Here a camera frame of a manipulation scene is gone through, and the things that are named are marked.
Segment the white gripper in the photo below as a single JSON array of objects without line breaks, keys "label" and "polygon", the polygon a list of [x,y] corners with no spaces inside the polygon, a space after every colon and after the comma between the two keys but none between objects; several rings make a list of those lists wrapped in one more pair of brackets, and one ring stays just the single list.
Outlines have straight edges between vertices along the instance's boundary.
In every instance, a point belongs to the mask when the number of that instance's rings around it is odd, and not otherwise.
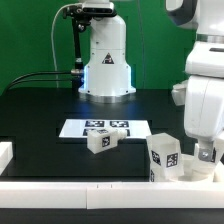
[{"label": "white gripper", "polygon": [[184,111],[184,129],[199,139],[198,158],[212,162],[214,138],[224,128],[224,79],[191,76],[188,80]]}]

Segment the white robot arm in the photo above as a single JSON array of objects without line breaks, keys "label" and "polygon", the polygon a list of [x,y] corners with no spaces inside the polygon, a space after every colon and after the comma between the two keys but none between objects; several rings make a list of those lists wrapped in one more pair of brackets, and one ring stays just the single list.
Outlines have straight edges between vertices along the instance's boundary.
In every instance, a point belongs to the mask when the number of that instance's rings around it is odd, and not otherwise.
[{"label": "white robot arm", "polygon": [[[92,28],[90,61],[79,92],[97,100],[133,93],[125,64],[125,24],[113,3],[79,1]],[[185,107],[184,129],[198,141],[198,159],[213,162],[215,138],[224,130],[224,0],[165,0],[165,9],[176,26],[196,31],[185,64],[189,78],[173,86],[172,97]]]}]

